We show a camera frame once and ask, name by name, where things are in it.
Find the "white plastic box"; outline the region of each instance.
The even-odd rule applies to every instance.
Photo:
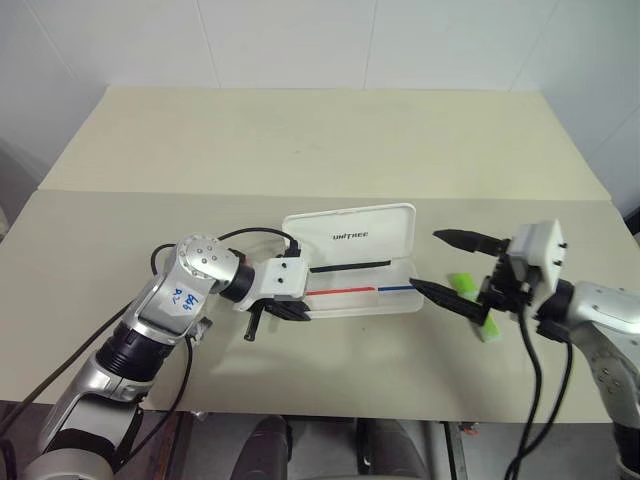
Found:
[[[300,242],[309,264],[309,316],[420,310],[424,297],[409,284],[417,276],[410,257],[415,212],[409,203],[396,203],[286,217],[282,228]]]

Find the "green object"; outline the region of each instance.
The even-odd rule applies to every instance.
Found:
[[[478,296],[478,287],[476,287],[470,273],[452,273],[449,275],[449,284],[461,297],[473,302],[476,301],[476,297]],[[491,315],[487,316],[482,327],[475,324],[473,327],[478,333],[480,340],[485,343],[499,340],[501,338],[500,330],[498,329],[496,322],[493,321]]]

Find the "white tile wall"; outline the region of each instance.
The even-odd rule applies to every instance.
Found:
[[[217,86],[191,0],[27,0],[83,80]]]
[[[40,180],[102,91],[73,78],[22,1],[0,0],[0,150]]]
[[[623,215],[640,205],[639,138],[640,110],[636,110],[589,159],[591,169]]]
[[[369,88],[508,90],[558,0],[379,0]]]
[[[199,5],[222,87],[362,87],[374,0]]]
[[[563,0],[515,84],[544,92],[586,157],[638,105],[639,5]]]
[[[536,89],[625,210],[639,25],[637,0],[0,0],[0,148],[40,178],[105,84]]]

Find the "beige table surface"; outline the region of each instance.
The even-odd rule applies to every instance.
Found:
[[[287,150],[294,141],[299,148]],[[298,156],[310,166],[287,168]],[[509,236],[520,223],[559,218],[570,244],[564,278],[640,290],[637,245],[537,94],[114,89],[0,244],[0,397],[23,397],[130,300],[148,280],[148,255],[159,243],[394,201],[417,208],[413,257],[422,278],[444,282],[469,271],[480,279],[493,266],[490,257],[438,241],[435,229]],[[255,260],[282,247],[263,235],[230,245]],[[492,344],[429,302],[407,315],[308,324],[265,318],[250,344],[242,339],[246,314],[211,300],[215,326],[196,349],[183,409],[526,415],[531,367],[506,316],[496,315],[503,338]],[[542,418],[564,349],[534,342],[546,379]],[[184,360],[178,348],[149,406],[168,406]],[[41,401],[55,401],[72,373]],[[560,420],[608,420],[580,354]]]

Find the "white label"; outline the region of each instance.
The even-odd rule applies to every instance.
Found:
[[[173,291],[160,303],[160,310],[172,317],[194,315],[200,310],[202,303],[203,299],[198,292],[177,283]]]

